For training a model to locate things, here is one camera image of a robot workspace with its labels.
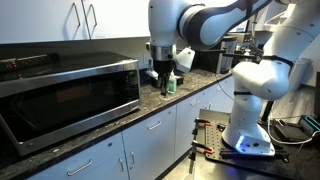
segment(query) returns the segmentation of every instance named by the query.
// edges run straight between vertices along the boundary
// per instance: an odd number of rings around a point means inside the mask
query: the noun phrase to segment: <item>microwave window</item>
[[[1,98],[0,114],[14,134],[32,132],[17,137],[25,141],[132,101],[128,74],[91,76]]]

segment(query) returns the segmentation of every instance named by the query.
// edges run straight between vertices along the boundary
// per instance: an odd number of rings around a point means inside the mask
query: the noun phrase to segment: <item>stainless steel microwave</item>
[[[139,109],[138,61],[111,53],[0,74],[0,124],[26,155]]]

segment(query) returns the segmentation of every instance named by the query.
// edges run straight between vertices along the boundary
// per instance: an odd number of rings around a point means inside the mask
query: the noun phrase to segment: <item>granite countertop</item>
[[[177,87],[177,92],[160,95],[160,90],[151,85],[141,86],[140,109],[76,135],[63,142],[51,145],[43,150],[24,157],[15,157],[14,163],[0,169],[0,179],[23,179],[44,170],[62,160],[80,152],[108,137],[118,133],[144,119],[174,105],[231,74],[215,74],[203,70],[192,70],[184,74],[184,82]]]

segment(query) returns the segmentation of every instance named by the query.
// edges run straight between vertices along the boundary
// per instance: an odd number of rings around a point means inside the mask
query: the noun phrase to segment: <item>wall outlet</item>
[[[145,65],[145,68],[153,67],[152,57],[150,54],[143,55],[143,64]]]

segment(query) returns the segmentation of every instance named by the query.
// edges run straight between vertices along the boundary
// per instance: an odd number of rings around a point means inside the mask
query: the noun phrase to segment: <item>cabinet handle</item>
[[[90,7],[92,8],[92,12],[93,12],[93,17],[94,17],[94,26],[97,26],[98,23],[97,23],[97,17],[96,17],[96,11],[94,10],[94,7],[92,4],[90,4]]]
[[[79,13],[78,13],[78,8],[77,8],[77,5],[76,3],[72,3],[72,5],[74,6],[74,9],[76,10],[76,15],[77,15],[77,20],[78,20],[78,27],[81,25],[80,23],[80,18],[79,18]]]
[[[161,125],[161,121],[158,121],[158,123],[157,123],[156,125],[154,125],[154,126],[152,126],[152,127],[148,127],[148,129],[149,129],[149,130],[152,130],[152,129],[160,126],[160,125]]]
[[[134,154],[132,151],[130,151],[130,154],[131,154],[131,164],[134,164]]]
[[[190,103],[190,105],[194,106],[194,105],[198,104],[199,102],[200,102],[200,100],[197,99],[194,103]]]
[[[92,164],[92,160],[90,159],[88,164],[82,166],[81,168],[79,168],[78,170],[74,171],[74,172],[67,172],[68,176],[73,176],[74,174],[78,173],[79,171],[82,171],[83,169],[87,168],[88,166],[90,166]]]
[[[122,159],[119,159],[120,163],[120,172],[124,172]]]

